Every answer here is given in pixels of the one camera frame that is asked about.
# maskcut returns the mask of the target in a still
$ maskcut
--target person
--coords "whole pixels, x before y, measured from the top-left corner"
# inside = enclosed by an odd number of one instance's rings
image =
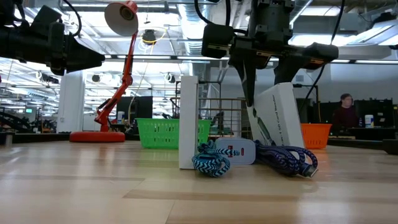
[[[359,119],[353,105],[353,97],[345,93],[340,97],[341,106],[333,113],[333,129],[341,131],[346,128],[358,127]]]

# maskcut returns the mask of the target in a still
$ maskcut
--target blue braided cable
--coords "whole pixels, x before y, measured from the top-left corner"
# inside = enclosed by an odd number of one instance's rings
[[[256,143],[256,159],[281,174],[313,177],[318,171],[317,157],[307,149],[295,146],[264,146],[258,140],[254,142]],[[296,152],[298,159],[291,152]],[[310,158],[311,164],[305,162],[306,156]]]
[[[209,141],[207,144],[200,144],[198,146],[198,151],[199,154],[192,157],[193,166],[196,170],[210,177],[222,176],[231,167],[229,160],[221,155],[239,155],[239,152],[236,150],[215,149],[213,141]]]

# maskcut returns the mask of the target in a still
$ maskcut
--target white pillar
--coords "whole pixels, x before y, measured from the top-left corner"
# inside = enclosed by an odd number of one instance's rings
[[[61,79],[57,132],[82,131],[86,77],[82,71],[65,74]]]
[[[180,169],[193,169],[192,157],[198,146],[198,77],[181,77],[180,136],[178,161]]]

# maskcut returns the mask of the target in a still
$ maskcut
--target red label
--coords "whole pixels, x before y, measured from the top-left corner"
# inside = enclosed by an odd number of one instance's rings
[[[232,150],[234,147],[233,146],[228,146],[228,149]]]

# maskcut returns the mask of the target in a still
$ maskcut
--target cable connector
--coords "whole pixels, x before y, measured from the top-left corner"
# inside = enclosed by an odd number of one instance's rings
[[[301,171],[300,174],[303,177],[311,177],[312,178],[318,172],[318,169],[315,168],[314,166],[306,163],[301,166],[300,171]]]

